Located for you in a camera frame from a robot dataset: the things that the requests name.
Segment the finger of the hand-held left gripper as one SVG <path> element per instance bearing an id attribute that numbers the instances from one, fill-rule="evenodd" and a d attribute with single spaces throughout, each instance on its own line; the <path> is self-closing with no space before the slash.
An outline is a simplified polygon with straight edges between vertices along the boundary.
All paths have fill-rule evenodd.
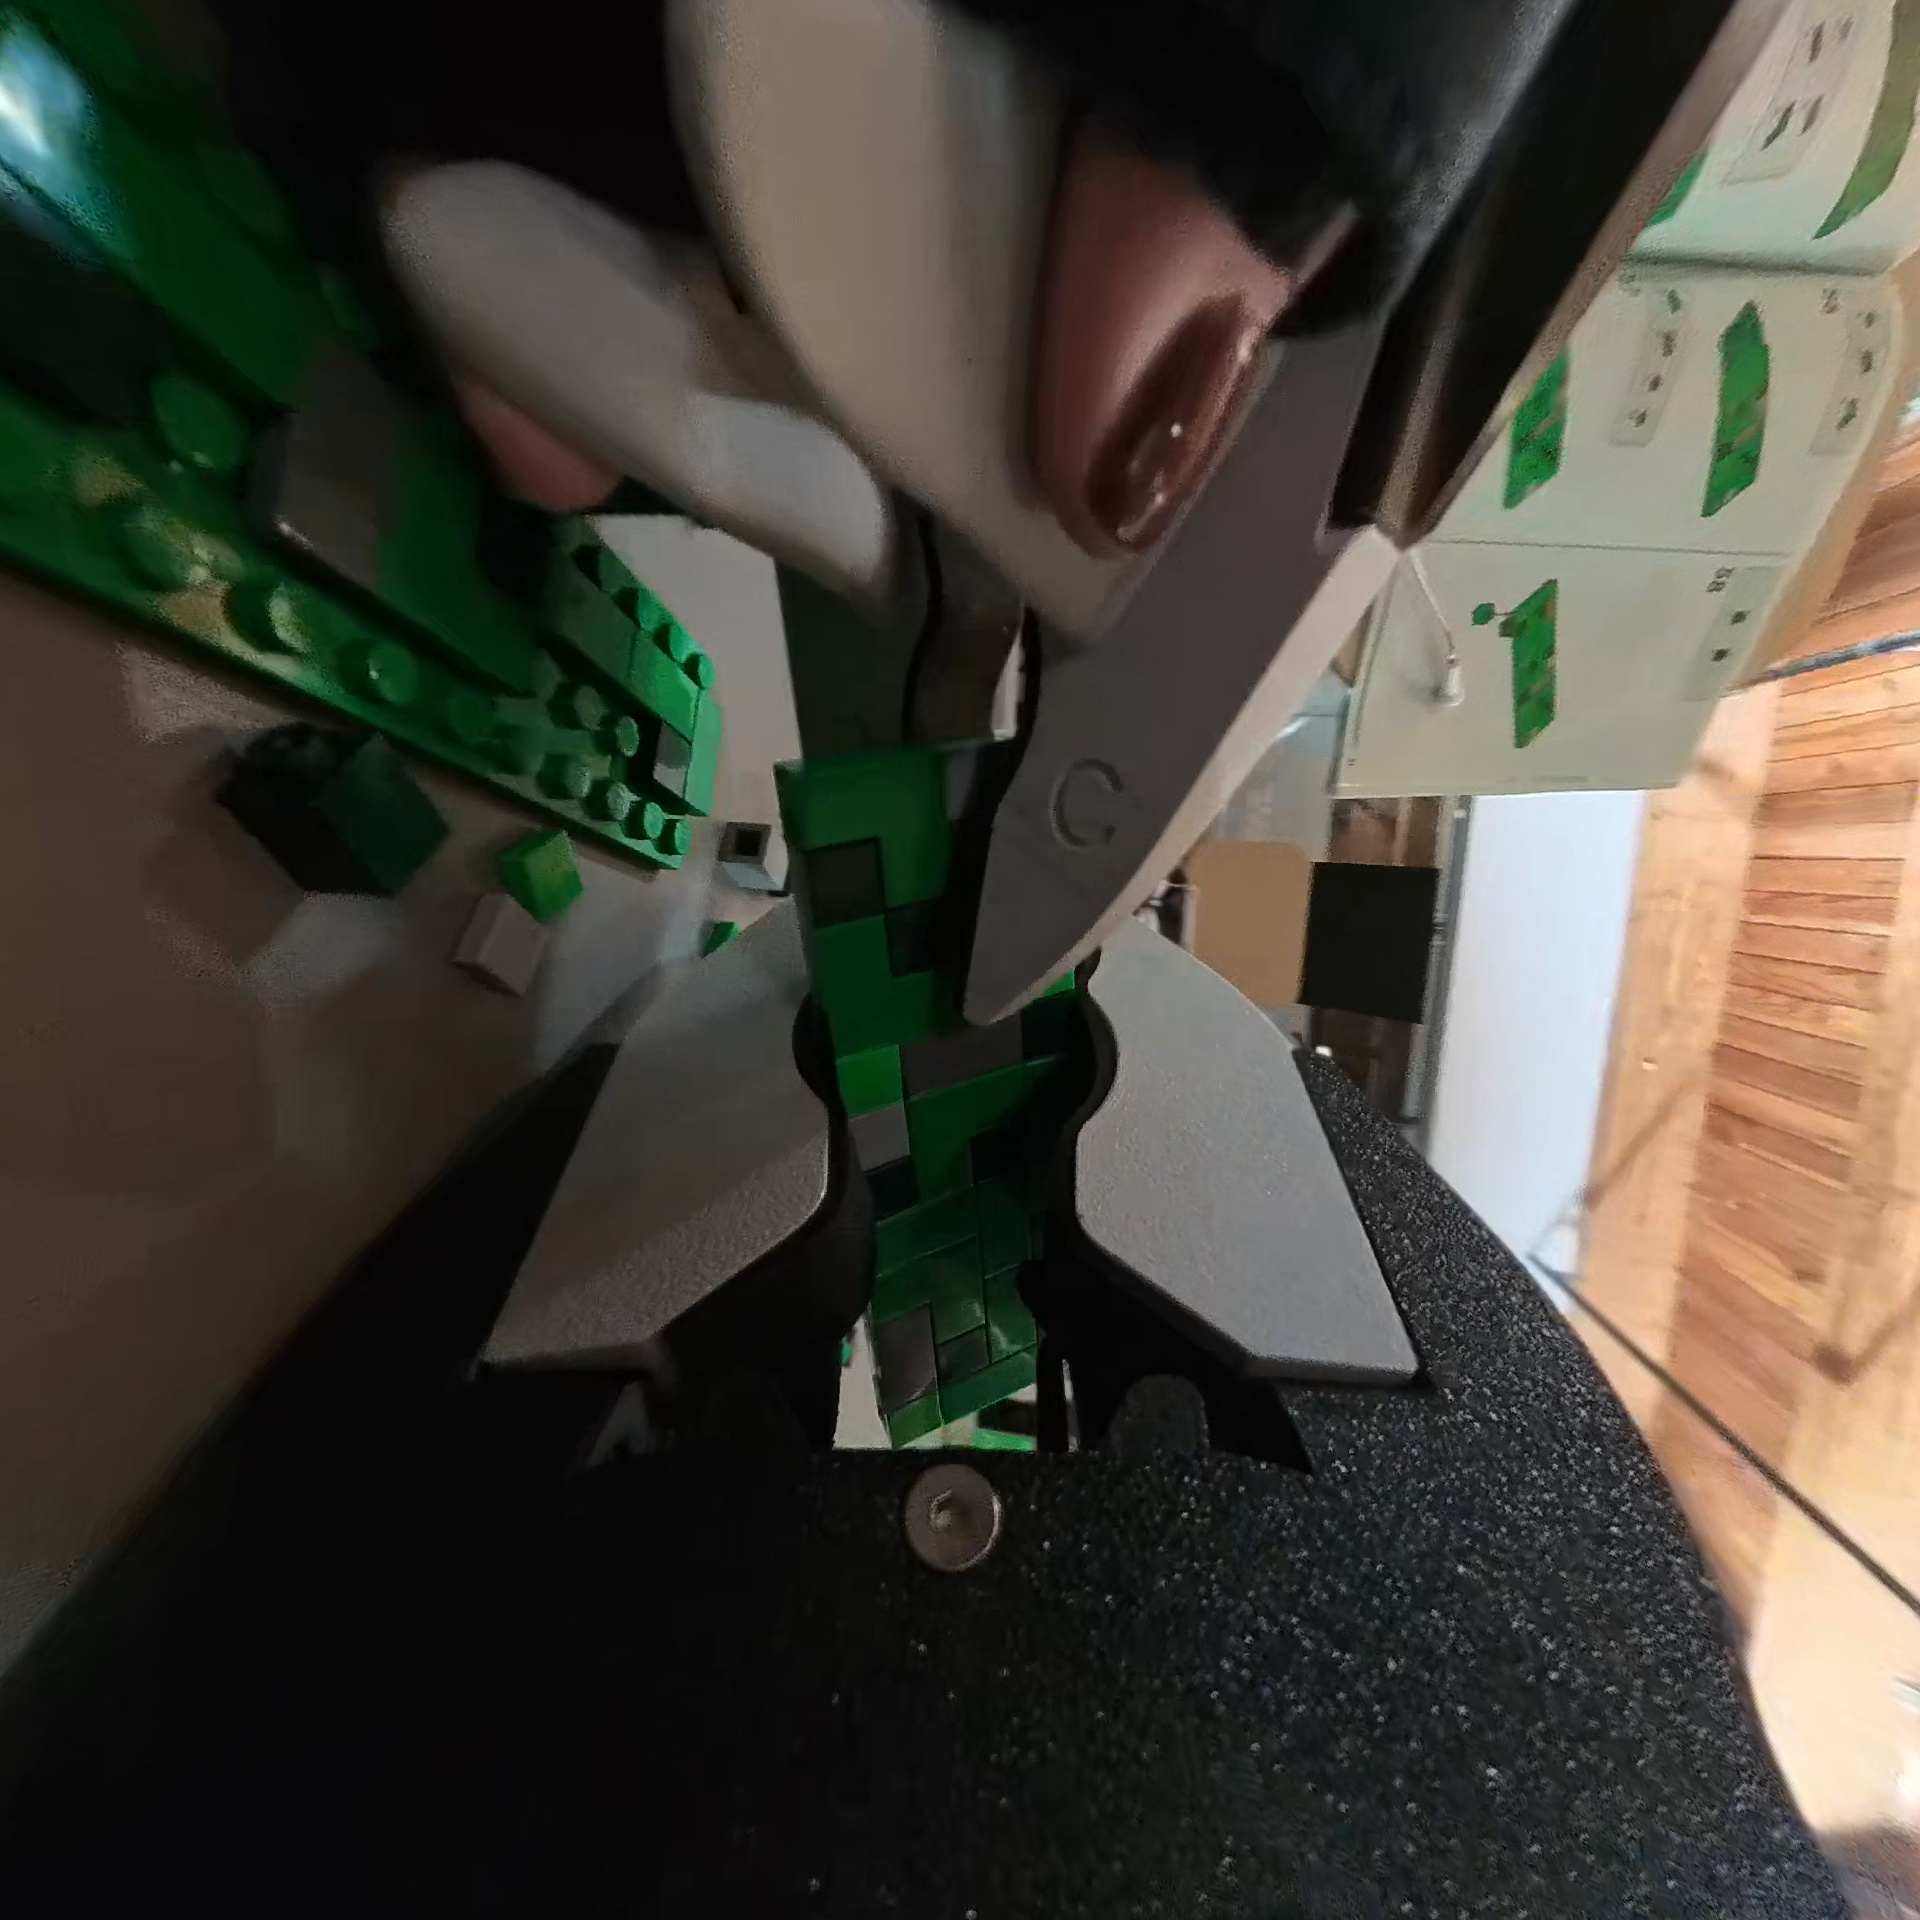
<path id="1" fill-rule="evenodd" d="M 987 838 L 968 1023 L 1018 1013 L 1132 913 L 1388 584 L 1398 544 L 1332 515 L 1382 336 L 1374 314 L 1285 338 L 1102 626 L 1044 645 Z"/>
<path id="2" fill-rule="evenodd" d="M 928 515 L 892 498 L 892 575 L 879 595 L 840 590 L 779 566 L 783 655 L 802 756 L 886 753 L 908 741 L 908 683 L 932 618 Z"/>

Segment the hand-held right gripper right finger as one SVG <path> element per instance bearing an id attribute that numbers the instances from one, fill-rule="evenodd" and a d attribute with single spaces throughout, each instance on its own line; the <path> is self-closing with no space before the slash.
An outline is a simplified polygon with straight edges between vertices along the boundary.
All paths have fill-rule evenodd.
<path id="1" fill-rule="evenodd" d="M 1032 1308 L 1080 1450 L 1173 1381 L 1212 1448 L 1304 1465 L 1297 1384 L 1403 1392 L 1403 1328 L 1289 1037 L 1143 925 L 1083 987 L 1090 1084 L 1050 1168 Z"/>

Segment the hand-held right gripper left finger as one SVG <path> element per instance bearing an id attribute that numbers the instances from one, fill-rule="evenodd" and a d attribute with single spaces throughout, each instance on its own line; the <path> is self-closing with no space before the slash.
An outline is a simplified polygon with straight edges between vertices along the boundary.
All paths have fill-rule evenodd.
<path id="1" fill-rule="evenodd" d="M 871 1255 L 802 909 L 773 902 L 613 1044 L 482 1365 L 640 1381 L 666 1429 L 752 1377 L 832 1448 Z"/>

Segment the green mosaic tile panel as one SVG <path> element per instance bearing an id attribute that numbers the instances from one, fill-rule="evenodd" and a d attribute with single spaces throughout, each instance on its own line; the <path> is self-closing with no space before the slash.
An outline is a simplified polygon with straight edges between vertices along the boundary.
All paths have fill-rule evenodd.
<path id="1" fill-rule="evenodd" d="M 1083 1089 L 1074 977 L 964 1018 L 990 812 L 1017 746 L 952 739 L 779 767 L 790 887 L 877 1249 L 866 1328 L 892 1448 L 1039 1450 L 1053 1155 Z"/>

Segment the large green brick plate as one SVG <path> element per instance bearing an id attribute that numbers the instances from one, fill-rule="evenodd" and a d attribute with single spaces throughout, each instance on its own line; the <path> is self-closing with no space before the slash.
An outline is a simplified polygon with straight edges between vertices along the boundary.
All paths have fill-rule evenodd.
<path id="1" fill-rule="evenodd" d="M 496 494 L 144 3 L 5 3 L 5 560 L 684 864 L 726 714 L 585 515 Z"/>

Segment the grey desk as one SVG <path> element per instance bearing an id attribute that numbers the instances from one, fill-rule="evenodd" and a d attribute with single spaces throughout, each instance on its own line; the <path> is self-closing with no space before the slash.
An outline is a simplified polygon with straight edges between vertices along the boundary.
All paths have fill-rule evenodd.
<path id="1" fill-rule="evenodd" d="M 300 709 L 5 579 L 5 1664 L 520 1088 L 770 906 L 582 850 L 537 984 L 453 964 L 533 817 L 411 765 L 449 843 L 304 892 L 217 799 Z"/>

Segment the person's left hand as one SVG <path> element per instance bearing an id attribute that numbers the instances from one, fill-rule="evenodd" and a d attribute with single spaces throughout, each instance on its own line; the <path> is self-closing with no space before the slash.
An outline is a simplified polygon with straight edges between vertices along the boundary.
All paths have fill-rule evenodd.
<path id="1" fill-rule="evenodd" d="M 1094 558 L 1151 547 L 1202 486 L 1297 276 L 1179 166 L 1083 117 L 1054 186 L 1028 467 Z"/>

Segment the black square panel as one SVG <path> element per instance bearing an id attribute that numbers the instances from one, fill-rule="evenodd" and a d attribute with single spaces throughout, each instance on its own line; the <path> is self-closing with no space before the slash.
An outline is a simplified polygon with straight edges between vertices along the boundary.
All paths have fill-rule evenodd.
<path id="1" fill-rule="evenodd" d="M 1312 861 L 1300 1001 L 1420 1026 L 1438 883 L 1434 864 Z"/>

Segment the small grey brick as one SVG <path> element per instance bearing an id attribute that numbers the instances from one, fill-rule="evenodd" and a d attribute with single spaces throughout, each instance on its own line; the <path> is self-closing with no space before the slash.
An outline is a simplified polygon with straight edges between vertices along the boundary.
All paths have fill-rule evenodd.
<path id="1" fill-rule="evenodd" d="M 514 896 L 487 892 L 461 931 L 452 964 L 482 987 L 504 996 L 528 996 L 550 953 L 550 927 Z"/>

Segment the scattered small green bricks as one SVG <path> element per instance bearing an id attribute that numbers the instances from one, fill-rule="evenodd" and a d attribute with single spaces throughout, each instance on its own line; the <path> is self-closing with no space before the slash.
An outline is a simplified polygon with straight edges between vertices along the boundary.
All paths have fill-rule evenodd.
<path id="1" fill-rule="evenodd" d="M 783 896 L 789 847 L 770 823 L 730 823 L 716 869 L 738 892 Z M 585 896 L 582 869 L 565 830 L 540 830 L 496 854 L 496 883 L 540 927 L 558 925 Z"/>

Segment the dark green long brick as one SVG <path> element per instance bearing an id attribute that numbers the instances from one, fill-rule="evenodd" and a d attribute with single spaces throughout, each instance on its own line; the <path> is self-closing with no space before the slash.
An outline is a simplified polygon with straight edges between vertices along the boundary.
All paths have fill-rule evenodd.
<path id="1" fill-rule="evenodd" d="M 379 730 L 292 722 L 243 741 L 217 799 L 304 892 L 397 899 L 452 823 Z"/>

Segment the brick instruction booklet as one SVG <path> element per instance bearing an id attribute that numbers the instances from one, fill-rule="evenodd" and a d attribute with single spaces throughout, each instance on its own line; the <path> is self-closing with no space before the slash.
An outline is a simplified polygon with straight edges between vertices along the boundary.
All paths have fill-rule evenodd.
<path id="1" fill-rule="evenodd" d="M 1705 149 L 1403 560 L 1339 799 L 1677 783 L 1916 368 L 1916 3 L 1792 3 Z"/>

